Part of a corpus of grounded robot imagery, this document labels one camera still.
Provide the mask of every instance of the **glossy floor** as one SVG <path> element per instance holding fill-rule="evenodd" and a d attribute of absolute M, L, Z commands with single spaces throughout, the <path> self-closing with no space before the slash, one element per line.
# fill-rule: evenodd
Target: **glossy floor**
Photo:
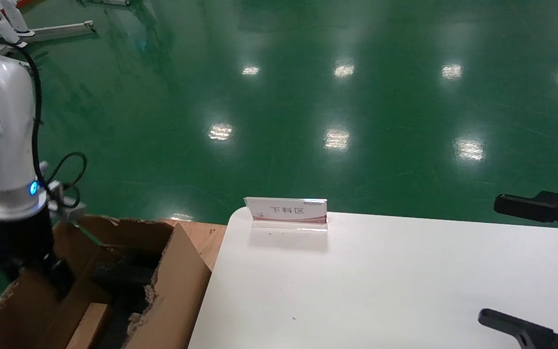
<path fill-rule="evenodd" d="M 31 46 L 41 156 L 87 153 L 92 213 L 227 223 L 244 196 L 325 197 L 526 223 L 494 197 L 558 191 L 558 0 L 132 2 L 24 10 L 98 28 Z"/>

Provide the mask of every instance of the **cardboard box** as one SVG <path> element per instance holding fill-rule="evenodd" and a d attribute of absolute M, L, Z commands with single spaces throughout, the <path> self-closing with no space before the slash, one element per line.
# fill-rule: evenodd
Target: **cardboard box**
<path fill-rule="evenodd" d="M 150 305 L 129 326 L 124 348 L 185 348 L 210 270 L 180 225 L 99 216 L 86 216 L 79 225 L 53 229 L 55 253 L 68 261 L 76 277 L 68 296 L 58 302 L 41 276 L 22 272 L 0 296 L 0 349 L 65 349 L 88 305 L 111 301 L 88 279 L 94 266 L 116 261 L 131 249 L 162 252 L 162 258 L 148 291 Z"/>

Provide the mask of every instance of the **sign holder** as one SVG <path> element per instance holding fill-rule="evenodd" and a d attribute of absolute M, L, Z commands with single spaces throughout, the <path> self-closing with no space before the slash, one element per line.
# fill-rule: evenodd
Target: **sign holder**
<path fill-rule="evenodd" d="M 245 197 L 252 227 L 328 231 L 326 199 Z"/>

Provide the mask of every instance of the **white table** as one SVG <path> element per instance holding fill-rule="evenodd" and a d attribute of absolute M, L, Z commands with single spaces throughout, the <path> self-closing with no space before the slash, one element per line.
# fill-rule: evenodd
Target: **white table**
<path fill-rule="evenodd" d="M 519 349 L 489 307 L 558 332 L 558 228 L 330 212 L 230 218 L 189 349 Z"/>

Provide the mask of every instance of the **robotic arm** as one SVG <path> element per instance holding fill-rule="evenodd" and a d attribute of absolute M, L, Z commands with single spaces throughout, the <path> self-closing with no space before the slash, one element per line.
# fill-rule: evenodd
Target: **robotic arm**
<path fill-rule="evenodd" d="M 9 280 L 33 269 L 63 298 L 75 279 L 53 252 L 49 199 L 33 165 L 33 100 L 28 71 L 0 60 L 0 269 Z"/>
<path fill-rule="evenodd" d="M 0 2 L 0 35 L 10 44 L 26 46 L 27 43 L 20 41 L 20 38 L 32 37 L 35 33 L 27 28 L 23 15 L 16 8 L 15 0 L 0 0 Z"/>

